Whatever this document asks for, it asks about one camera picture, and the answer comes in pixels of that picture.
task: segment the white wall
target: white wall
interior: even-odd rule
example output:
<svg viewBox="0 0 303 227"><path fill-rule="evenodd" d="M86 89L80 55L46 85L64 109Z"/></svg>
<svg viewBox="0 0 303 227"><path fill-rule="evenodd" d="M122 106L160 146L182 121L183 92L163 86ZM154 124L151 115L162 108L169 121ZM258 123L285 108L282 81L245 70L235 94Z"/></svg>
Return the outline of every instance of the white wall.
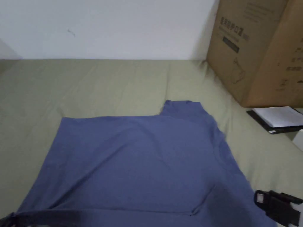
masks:
<svg viewBox="0 0 303 227"><path fill-rule="evenodd" d="M218 0L0 0L0 58L205 59Z"/></svg>

